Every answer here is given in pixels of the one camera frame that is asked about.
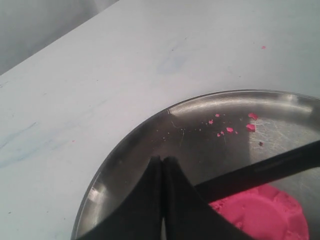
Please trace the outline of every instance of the white tabletop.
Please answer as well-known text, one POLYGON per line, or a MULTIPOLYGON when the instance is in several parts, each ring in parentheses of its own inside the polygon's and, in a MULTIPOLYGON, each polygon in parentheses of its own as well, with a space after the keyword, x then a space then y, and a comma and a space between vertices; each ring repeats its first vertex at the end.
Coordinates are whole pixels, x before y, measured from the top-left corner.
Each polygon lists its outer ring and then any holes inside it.
POLYGON ((320 97, 320 1, 120 0, 0 76, 0 232, 67 240, 134 127, 234 89, 320 97))

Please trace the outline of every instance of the pink dough fragment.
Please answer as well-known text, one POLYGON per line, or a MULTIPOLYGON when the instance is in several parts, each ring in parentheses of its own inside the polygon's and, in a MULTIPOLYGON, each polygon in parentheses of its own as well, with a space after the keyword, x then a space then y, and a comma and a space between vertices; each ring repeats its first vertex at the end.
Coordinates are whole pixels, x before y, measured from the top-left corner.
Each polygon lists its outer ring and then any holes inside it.
POLYGON ((253 120, 257 120, 258 119, 258 115, 255 114, 255 113, 252 113, 252 112, 248 114, 248 117, 252 118, 253 120))
POLYGON ((256 126, 253 125, 253 124, 247 124, 247 125, 246 125, 246 129, 247 129, 249 132, 255 132, 255 131, 256 131, 256 126))
POLYGON ((261 185, 209 205, 256 240, 309 240, 301 205, 271 185, 261 185))
POLYGON ((234 131, 234 129, 233 129, 232 127, 227 127, 227 128, 226 128, 226 131, 227 131, 229 134, 231 134, 231 133, 234 131))

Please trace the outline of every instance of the black tongs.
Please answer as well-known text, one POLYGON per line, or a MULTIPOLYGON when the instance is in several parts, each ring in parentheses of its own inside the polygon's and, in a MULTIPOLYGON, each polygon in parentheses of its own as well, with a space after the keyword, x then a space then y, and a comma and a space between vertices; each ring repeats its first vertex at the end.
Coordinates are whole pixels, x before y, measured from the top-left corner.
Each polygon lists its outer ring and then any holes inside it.
POLYGON ((152 157, 122 204, 79 240, 253 240, 209 202, 320 166, 320 141, 192 186, 178 160, 152 157))

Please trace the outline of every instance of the metal plate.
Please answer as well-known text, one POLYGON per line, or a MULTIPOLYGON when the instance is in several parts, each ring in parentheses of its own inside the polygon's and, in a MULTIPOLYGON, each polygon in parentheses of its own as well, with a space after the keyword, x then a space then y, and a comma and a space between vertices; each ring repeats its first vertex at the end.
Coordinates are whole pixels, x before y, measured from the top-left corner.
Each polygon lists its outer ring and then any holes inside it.
MULTIPOLYGON (((72 239, 119 206, 151 156, 176 156, 191 183, 198 184, 319 139, 320 100, 308 96, 240 90, 169 107, 134 129, 106 158, 83 198, 72 239), (258 120, 249 113, 257 114, 258 120), (248 123, 255 124, 255 132, 247 131, 248 123), (237 134, 227 133, 226 127, 237 134)), ((273 183, 301 203, 311 240, 320 239, 319 178, 319 170, 312 169, 273 183)))

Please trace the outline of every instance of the table surface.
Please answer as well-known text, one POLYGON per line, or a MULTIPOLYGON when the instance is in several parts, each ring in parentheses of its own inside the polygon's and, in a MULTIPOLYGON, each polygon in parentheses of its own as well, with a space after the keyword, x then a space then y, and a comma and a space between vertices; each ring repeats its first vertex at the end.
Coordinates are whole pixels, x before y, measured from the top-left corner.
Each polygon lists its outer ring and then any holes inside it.
POLYGON ((0 76, 1 238, 70 239, 105 157, 179 101, 320 97, 319 12, 317 0, 120 0, 0 76))

